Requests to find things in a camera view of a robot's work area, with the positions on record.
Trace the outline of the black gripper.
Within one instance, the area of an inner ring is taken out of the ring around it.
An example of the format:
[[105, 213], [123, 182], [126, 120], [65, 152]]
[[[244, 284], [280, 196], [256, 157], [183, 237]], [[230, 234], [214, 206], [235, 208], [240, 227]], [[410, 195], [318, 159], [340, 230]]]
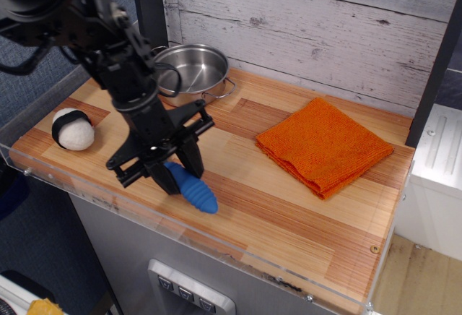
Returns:
[[168, 110], [153, 93], [131, 102], [114, 100], [113, 105], [128, 124], [129, 133], [106, 167], [115, 172], [123, 187], [150, 177], [165, 193], [179, 194], [176, 180], [164, 165], [171, 155], [177, 155], [190, 174], [202, 177], [199, 135], [214, 125], [204, 100]]

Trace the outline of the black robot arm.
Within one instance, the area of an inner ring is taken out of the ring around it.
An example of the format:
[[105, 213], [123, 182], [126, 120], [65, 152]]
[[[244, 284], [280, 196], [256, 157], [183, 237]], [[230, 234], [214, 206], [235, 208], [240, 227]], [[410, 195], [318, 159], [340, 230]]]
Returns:
[[213, 125], [205, 102], [164, 107], [154, 80], [160, 65], [149, 41], [114, 0], [1, 0], [1, 35], [35, 49], [23, 63], [2, 66], [3, 72], [30, 74], [58, 46], [68, 48], [68, 60], [81, 64], [108, 91], [129, 127], [125, 143], [107, 163], [122, 185], [151, 177], [166, 193], [178, 194], [179, 185], [165, 166], [171, 155], [193, 176], [202, 176], [197, 142]]

